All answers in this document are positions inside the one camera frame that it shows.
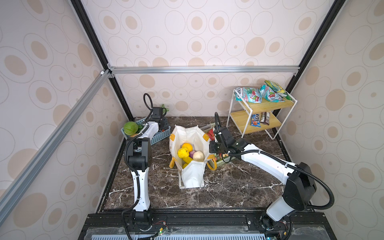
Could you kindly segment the white cauliflower toy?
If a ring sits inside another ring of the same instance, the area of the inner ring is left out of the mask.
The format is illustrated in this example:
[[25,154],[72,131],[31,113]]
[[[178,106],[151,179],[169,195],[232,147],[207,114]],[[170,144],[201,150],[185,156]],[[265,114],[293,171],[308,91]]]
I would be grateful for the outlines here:
[[205,160],[205,155],[201,151],[196,151],[193,153],[193,160],[197,162],[203,162]]

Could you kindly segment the yellow banana toy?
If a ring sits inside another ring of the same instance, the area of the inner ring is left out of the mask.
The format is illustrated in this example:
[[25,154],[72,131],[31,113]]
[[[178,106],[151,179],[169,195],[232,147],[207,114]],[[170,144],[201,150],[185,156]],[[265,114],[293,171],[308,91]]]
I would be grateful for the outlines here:
[[182,160],[183,160],[183,162],[184,162],[184,164],[183,164],[183,169],[185,169],[185,168],[188,166],[188,164],[189,164],[193,159],[190,158],[190,157],[185,157],[185,158],[182,158]]

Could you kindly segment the yellow lemon toy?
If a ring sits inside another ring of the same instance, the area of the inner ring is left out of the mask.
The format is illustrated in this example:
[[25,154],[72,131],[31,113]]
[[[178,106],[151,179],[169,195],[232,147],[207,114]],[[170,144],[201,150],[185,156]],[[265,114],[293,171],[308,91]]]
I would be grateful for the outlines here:
[[187,147],[182,147],[178,150],[177,155],[180,159],[184,159],[190,156],[190,151]]

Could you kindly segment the white canvas grocery bag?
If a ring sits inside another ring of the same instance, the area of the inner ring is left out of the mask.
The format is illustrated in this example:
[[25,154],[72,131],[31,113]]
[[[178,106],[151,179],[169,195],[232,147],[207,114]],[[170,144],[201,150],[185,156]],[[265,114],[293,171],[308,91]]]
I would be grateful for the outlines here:
[[170,135],[170,168],[177,167],[180,189],[204,187],[205,169],[217,169],[216,155],[209,150],[211,141],[211,136],[198,126],[175,126]]

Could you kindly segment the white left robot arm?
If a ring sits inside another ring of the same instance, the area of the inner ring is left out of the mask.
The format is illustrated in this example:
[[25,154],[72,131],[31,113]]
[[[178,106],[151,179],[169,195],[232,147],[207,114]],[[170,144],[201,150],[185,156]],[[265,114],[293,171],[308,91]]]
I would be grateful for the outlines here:
[[128,141],[124,150],[124,162],[130,169],[134,181],[135,202],[132,209],[144,213],[150,209],[148,174],[152,162],[152,145],[171,134],[166,119],[167,108],[153,107],[147,118],[127,122],[121,129]]

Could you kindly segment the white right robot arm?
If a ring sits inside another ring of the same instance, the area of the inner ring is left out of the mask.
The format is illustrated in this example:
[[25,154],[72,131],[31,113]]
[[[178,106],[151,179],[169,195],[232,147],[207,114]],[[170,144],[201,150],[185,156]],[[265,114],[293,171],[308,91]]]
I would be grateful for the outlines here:
[[[228,154],[231,158],[255,165],[285,186],[283,194],[268,206],[262,216],[262,221],[265,223],[279,222],[294,211],[303,211],[306,208],[327,210],[334,205],[335,196],[332,190],[324,181],[312,174],[307,164],[297,165],[279,159],[243,138],[235,140],[224,126],[215,127],[213,133],[215,140],[210,142],[210,153]],[[322,206],[310,204],[317,191],[317,184],[321,185],[329,196],[328,203]]]

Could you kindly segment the teal candy snack bag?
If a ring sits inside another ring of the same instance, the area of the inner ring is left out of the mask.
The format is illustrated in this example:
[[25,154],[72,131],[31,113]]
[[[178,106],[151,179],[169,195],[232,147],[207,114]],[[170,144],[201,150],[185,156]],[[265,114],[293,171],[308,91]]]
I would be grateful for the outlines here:
[[260,94],[264,99],[272,103],[279,103],[284,101],[284,99],[279,94],[277,94],[267,85],[262,85],[260,87]]

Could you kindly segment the yellow green snack bag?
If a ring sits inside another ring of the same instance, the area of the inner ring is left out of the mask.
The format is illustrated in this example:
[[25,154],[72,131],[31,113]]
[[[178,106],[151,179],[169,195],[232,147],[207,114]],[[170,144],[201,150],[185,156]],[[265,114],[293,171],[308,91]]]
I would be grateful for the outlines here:
[[278,83],[266,80],[265,84],[283,99],[292,100],[288,93]]

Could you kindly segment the red apple toy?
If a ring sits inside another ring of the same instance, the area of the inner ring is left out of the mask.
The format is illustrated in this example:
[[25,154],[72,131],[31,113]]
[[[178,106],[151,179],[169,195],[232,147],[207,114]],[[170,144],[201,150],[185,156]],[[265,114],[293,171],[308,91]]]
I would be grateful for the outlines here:
[[211,141],[215,141],[215,134],[214,134],[214,130],[213,129],[210,129],[208,132],[207,132],[208,136],[210,137]]

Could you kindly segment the light green perforated basket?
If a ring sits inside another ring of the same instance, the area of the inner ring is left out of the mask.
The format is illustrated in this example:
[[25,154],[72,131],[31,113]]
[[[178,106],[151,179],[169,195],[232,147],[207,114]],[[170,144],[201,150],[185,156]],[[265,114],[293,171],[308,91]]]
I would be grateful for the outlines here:
[[[210,129],[214,129],[215,124],[211,123],[208,125],[203,125],[200,127],[200,129],[208,136],[207,132]],[[213,156],[208,157],[207,166],[210,170],[215,171],[218,166],[222,166],[224,164],[227,164],[231,161],[231,158],[228,154],[213,154]]]

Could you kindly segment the blue perforated basket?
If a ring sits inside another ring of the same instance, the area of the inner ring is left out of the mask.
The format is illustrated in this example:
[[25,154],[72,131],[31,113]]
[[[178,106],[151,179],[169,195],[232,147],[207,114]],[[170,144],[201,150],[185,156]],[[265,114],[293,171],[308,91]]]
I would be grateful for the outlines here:
[[[144,128],[145,127],[145,119],[140,119],[140,120],[137,120],[135,121],[138,125],[139,125],[139,130],[137,133],[139,133],[142,129],[141,128]],[[121,132],[123,134],[123,136],[125,137],[125,139],[127,140],[128,138],[130,138],[131,136],[127,136],[124,132],[123,132],[123,127],[121,128]],[[163,139],[166,139],[167,137],[169,137],[171,135],[171,126],[169,126],[169,128],[165,131],[165,132],[157,132],[154,134],[154,136],[151,138],[151,145],[154,145],[160,141],[162,141]]]

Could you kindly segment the blue candy packet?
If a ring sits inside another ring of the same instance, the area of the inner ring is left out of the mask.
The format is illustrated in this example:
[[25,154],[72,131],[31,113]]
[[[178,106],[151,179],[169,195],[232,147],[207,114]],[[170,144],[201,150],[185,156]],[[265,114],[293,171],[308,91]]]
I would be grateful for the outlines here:
[[260,128],[261,123],[260,123],[260,114],[253,114],[251,116],[251,126]]

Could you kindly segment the brown chocolate bar packet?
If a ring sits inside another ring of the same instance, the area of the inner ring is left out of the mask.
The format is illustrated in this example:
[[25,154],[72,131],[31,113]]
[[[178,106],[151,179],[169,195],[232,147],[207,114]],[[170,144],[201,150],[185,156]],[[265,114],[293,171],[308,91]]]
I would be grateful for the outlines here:
[[263,125],[270,125],[270,112],[261,113],[260,123]]

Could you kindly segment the horizontal aluminium frame bar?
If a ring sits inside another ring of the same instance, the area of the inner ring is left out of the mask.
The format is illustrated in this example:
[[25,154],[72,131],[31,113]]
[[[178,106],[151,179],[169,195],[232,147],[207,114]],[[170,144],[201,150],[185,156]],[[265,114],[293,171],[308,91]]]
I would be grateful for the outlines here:
[[111,67],[116,74],[297,73],[299,66]]

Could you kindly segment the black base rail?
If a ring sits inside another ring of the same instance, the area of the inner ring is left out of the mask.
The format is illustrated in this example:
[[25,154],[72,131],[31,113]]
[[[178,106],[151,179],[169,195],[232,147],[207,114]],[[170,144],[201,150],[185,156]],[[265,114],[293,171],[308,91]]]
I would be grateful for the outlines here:
[[255,210],[153,210],[152,224],[139,226],[121,210],[90,214],[79,240],[334,240],[325,214],[298,212],[284,217],[272,230]]

